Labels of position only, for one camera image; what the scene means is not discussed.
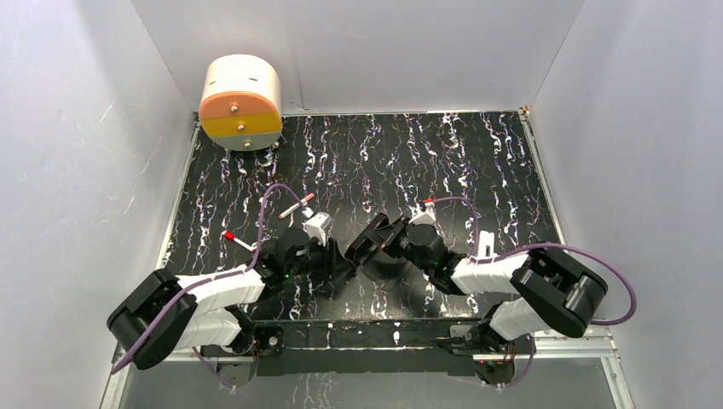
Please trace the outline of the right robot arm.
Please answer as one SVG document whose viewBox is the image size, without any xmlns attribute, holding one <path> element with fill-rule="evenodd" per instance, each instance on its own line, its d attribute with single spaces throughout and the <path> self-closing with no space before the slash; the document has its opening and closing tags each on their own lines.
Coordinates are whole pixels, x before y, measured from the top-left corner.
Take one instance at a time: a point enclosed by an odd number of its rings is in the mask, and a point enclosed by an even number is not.
<svg viewBox="0 0 723 409">
<path fill-rule="evenodd" d="M 537 331 L 554 330 L 580 338 L 608 291 L 602 277 L 561 245 L 531 245 L 526 250 L 477 261 L 450 250 L 433 225 L 413 224 L 405 216 L 390 222 L 386 215 L 378 214 L 345 256 L 357 267 L 373 256 L 409 263 L 447 295 L 514 295 L 514 300 L 494 305 L 466 332 L 453 330 L 437 341 L 453 354 L 500 353 L 521 336 Z"/>
</svg>

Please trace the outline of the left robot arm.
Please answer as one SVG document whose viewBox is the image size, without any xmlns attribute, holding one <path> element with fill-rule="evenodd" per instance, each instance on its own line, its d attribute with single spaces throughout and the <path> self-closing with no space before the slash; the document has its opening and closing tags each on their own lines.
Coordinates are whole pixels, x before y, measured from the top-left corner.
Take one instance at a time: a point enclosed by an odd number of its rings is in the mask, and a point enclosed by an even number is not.
<svg viewBox="0 0 723 409">
<path fill-rule="evenodd" d="M 107 328 L 124 351 L 113 372 L 134 365 L 150 369 L 177 350 L 203 346 L 245 354 L 255 343 L 244 305 L 270 298 L 293 276 L 330 282 L 353 264 L 338 242 L 287 228 L 264 242 L 251 260 L 213 274 L 150 273 L 109 315 Z"/>
</svg>

